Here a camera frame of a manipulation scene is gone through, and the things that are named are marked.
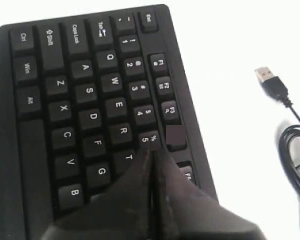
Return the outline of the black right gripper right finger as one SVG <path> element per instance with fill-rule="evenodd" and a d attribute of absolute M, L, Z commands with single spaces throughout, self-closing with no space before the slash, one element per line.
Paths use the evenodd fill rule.
<path fill-rule="evenodd" d="M 164 149 L 152 153 L 160 240 L 264 240 L 260 227 L 187 179 Z"/>

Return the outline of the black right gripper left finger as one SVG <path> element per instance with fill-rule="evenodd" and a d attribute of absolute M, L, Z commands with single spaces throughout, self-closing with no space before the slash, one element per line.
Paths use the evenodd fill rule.
<path fill-rule="evenodd" d="M 149 240 L 153 151 L 140 149 L 105 193 L 51 223 L 43 240 Z"/>

